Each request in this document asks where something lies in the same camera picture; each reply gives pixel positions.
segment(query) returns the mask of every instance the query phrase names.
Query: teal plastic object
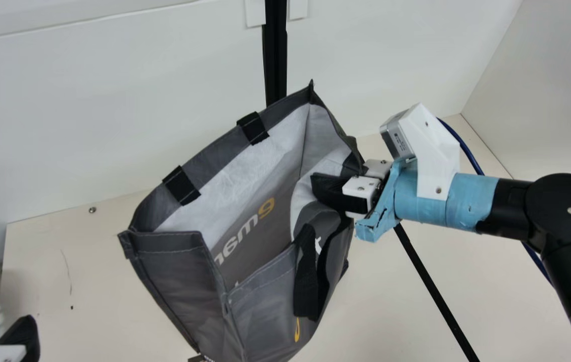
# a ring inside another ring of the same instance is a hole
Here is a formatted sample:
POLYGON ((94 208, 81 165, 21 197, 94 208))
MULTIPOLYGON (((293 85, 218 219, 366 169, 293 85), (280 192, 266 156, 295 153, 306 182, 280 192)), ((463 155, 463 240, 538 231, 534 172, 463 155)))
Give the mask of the teal plastic object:
POLYGON ((357 220, 355 223, 357 238, 374 243, 384 232, 391 230, 400 223, 400 220, 395 217, 394 210, 395 183, 405 163, 406 161, 402 158, 398 158, 393 162, 391 172, 389 173, 389 180, 384 186, 377 205, 375 205, 375 208, 373 208, 366 218, 357 220))

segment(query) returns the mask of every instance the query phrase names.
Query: blue cable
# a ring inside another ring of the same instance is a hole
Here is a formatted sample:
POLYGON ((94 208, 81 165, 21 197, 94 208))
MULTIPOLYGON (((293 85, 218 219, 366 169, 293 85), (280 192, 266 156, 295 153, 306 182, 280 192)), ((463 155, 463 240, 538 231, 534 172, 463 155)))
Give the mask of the blue cable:
MULTIPOLYGON (((458 142, 460 142, 460 148, 462 148, 462 151, 464 151, 464 154, 466 154, 466 157, 469 159, 469 162, 471 162, 471 165, 475 169, 475 172, 477 174, 480 174, 481 176, 485 176, 483 169, 478 164, 476 158, 473 156, 473 153, 471 152, 469 147, 466 145, 466 143, 464 142, 462 137, 460 137, 460 135, 458 135, 458 133, 453 128, 451 128, 451 126, 446 124, 446 122, 442 121, 439 118, 437 120, 440 121, 442 126, 444 126, 444 128, 446 128, 446 130, 449 131, 449 133, 451 133, 451 135, 453 137, 455 137, 455 139, 458 142)), ((533 262, 536 264, 538 269, 540 269, 540 272, 542 273, 542 275, 545 276, 545 279, 547 279, 547 281, 551 283, 551 280, 549 279, 549 275, 547 274, 547 271, 545 270, 545 266, 542 264, 542 260, 540 260, 540 258, 536 254, 536 252, 533 249, 531 249, 531 247, 529 247, 529 245, 527 245, 527 243, 522 242, 522 246, 525 248, 525 250, 527 250, 527 254, 529 254, 529 256, 531 257, 533 262)))

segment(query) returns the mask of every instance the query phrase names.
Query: black object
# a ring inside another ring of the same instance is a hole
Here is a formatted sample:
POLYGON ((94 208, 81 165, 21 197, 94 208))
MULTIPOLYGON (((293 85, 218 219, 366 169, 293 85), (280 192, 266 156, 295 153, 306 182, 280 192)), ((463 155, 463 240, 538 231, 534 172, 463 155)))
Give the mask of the black object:
POLYGON ((189 358, 187 360, 187 362, 206 362, 205 357, 203 357, 202 355, 196 355, 192 358, 189 358))
POLYGON ((460 348, 462 349, 462 352, 464 352, 464 355, 466 356, 467 360, 469 360, 469 362, 472 361, 479 362, 480 359, 478 359, 478 356, 475 354, 475 351, 473 350, 471 344, 469 343, 469 340, 464 335, 464 332, 462 332, 462 329, 455 320, 453 313, 451 313, 451 310, 444 301, 444 298, 442 298, 442 294, 437 289, 437 286, 435 286, 433 279, 428 274, 428 271, 424 267, 424 264, 419 258, 419 255, 417 255, 415 248, 413 248, 412 244, 410 243, 410 239, 408 238, 408 235, 406 234, 404 227, 402 226, 402 224, 399 224, 396 227, 394 227, 394 230, 398 238, 400 239, 400 243, 404 247, 404 250, 407 252, 408 258, 413 263, 413 266, 417 270, 417 273, 419 274, 419 277, 422 279, 422 282, 424 282, 426 290, 428 290, 428 293, 431 294, 433 302, 435 302, 435 305, 437 305, 437 309, 439 309, 440 313, 442 314, 442 318, 444 318, 444 321, 446 321, 446 324, 451 330, 451 333, 453 333, 453 337, 455 337, 457 343, 460 344, 460 348))
POLYGON ((284 98, 288 79, 287 0, 265 0, 263 77, 267 106, 284 98))
POLYGON ((257 112, 250 113, 249 115, 246 115, 246 117, 237 121, 237 126, 243 130, 244 135, 246 135, 247 140, 251 145, 255 145, 267 137, 270 137, 265 130, 265 126, 261 121, 260 115, 258 115, 257 112))
POLYGON ((313 195, 325 206, 337 211, 352 211, 357 214, 368 213, 366 199, 344 195, 341 188, 350 179, 346 176, 332 176, 315 172, 310 176, 313 195))
POLYGON ((40 360, 40 337, 35 319, 32 316, 17 319, 0 338, 0 345, 3 344, 23 344, 26 346, 26 356, 22 362, 40 360))
POLYGON ((534 183, 501 179, 478 232, 526 241, 540 252, 571 323, 571 174, 534 183))
POLYGON ((293 306, 295 316, 317 321, 320 316, 319 282, 317 277, 317 254, 315 251, 315 229, 304 224, 293 241, 301 257, 295 273, 293 306))
POLYGON ((529 219, 524 213, 525 193, 531 183, 501 178, 495 187, 491 213, 475 226, 477 232, 503 238, 528 240, 529 219))
POLYGON ((163 184, 179 204, 185 206, 201 195, 189 181, 187 174, 178 166, 163 179, 163 184))

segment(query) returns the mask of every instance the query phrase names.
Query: white bracket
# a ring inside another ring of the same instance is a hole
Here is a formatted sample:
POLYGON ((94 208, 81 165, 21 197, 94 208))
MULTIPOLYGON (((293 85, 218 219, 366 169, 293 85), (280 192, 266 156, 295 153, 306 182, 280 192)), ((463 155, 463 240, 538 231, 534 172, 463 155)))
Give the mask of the white bracket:
POLYGON ((290 20, 308 17, 308 0, 290 0, 290 20))
MULTIPOLYGON (((372 199, 382 181, 379 178, 372 178, 366 176, 354 176, 351 177, 343 187, 341 187, 341 192, 344 195, 359 197, 360 199, 366 199, 366 209, 372 209, 372 199)), ((366 214, 353 213, 352 211, 346 211, 346 216, 349 218, 363 219, 366 214)))
POLYGON ((0 362, 20 362, 26 356, 26 346, 22 344, 0 345, 0 362))
POLYGON ((398 119, 417 158, 417 197, 446 200, 453 176, 460 172, 460 143, 421 103, 398 119))
MULTIPOLYGON (((265 0, 245 0, 246 26, 249 28, 265 25, 265 0)), ((308 0, 290 0, 290 20, 308 17, 308 0)))
POLYGON ((265 25, 265 0, 245 0, 245 5, 247 27, 265 25))

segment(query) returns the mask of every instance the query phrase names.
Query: yellow logo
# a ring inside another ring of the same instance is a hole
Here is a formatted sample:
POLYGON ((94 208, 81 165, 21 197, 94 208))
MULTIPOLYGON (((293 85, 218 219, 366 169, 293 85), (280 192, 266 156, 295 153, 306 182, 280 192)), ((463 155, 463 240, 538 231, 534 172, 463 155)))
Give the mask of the yellow logo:
POLYGON ((299 318, 297 318, 297 329, 295 329, 295 343, 299 342, 300 335, 301 335, 301 327, 299 326, 299 318))

